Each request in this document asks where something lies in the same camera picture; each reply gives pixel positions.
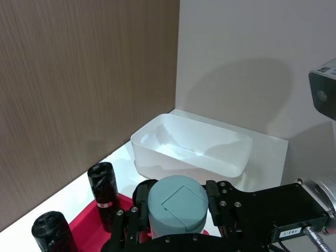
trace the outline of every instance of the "white surface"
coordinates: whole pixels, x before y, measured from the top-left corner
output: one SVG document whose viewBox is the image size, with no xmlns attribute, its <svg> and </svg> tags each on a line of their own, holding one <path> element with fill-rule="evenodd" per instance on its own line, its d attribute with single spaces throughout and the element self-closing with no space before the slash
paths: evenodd
<svg viewBox="0 0 336 252">
<path fill-rule="evenodd" d="M 244 134 L 172 114 L 154 118 L 131 142 L 141 175 L 185 175 L 201 184 L 241 176 L 253 145 Z"/>
<path fill-rule="evenodd" d="M 335 0 L 181 0 L 176 108 L 289 140 L 283 183 L 336 164 L 308 72 L 336 57 Z"/>
<path fill-rule="evenodd" d="M 227 123 L 200 117 L 180 110 L 172 114 L 210 123 L 218 127 L 241 132 L 250 136 L 254 147 L 245 172 L 236 186 L 242 191 L 258 191 L 280 185 L 288 142 L 251 130 L 235 127 Z M 144 177 L 137 173 L 131 142 L 113 152 L 103 161 L 111 162 L 114 167 L 117 186 L 120 193 L 131 197 Z M 86 173 L 61 189 L 58 193 L 37 206 L 21 219 L 0 233 L 0 251 L 36 251 L 39 248 L 31 235 L 34 220 L 47 211 L 60 211 L 68 222 L 72 221 L 91 201 L 93 195 Z M 211 235 L 219 236 L 208 213 L 204 227 Z"/>
</svg>

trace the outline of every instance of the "wood grain wall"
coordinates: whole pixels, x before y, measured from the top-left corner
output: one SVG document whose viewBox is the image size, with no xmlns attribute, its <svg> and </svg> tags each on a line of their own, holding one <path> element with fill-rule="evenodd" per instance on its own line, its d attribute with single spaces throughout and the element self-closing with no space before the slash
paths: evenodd
<svg viewBox="0 0 336 252">
<path fill-rule="evenodd" d="M 178 9 L 0 1 L 0 229 L 174 108 Z"/>
</svg>

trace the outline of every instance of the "red tray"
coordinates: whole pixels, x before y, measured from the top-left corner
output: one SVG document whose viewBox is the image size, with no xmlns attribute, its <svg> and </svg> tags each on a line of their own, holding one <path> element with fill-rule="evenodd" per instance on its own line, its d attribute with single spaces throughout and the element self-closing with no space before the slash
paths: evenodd
<svg viewBox="0 0 336 252">
<path fill-rule="evenodd" d="M 128 211 L 132 199 L 119 194 L 121 208 Z M 101 247 L 111 237 L 101 223 L 97 203 L 93 200 L 70 224 L 70 229 L 78 247 L 78 252 L 100 252 Z"/>
</svg>

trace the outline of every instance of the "teal lid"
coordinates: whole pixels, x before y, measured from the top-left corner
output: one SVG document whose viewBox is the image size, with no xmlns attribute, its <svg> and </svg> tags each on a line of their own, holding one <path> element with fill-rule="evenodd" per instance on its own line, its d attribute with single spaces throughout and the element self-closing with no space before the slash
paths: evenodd
<svg viewBox="0 0 336 252">
<path fill-rule="evenodd" d="M 204 188 L 185 176 L 156 182 L 148 195 L 149 220 L 154 236 L 199 233 L 208 210 Z"/>
</svg>

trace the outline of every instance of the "white plastic bin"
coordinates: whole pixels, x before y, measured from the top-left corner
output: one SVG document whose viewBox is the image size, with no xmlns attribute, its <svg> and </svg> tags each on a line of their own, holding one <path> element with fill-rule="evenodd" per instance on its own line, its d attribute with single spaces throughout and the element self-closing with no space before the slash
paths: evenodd
<svg viewBox="0 0 336 252">
<path fill-rule="evenodd" d="M 131 137 L 135 165 L 148 178 L 184 175 L 233 181 L 252 151 L 249 136 L 172 114 L 162 114 Z"/>
</svg>

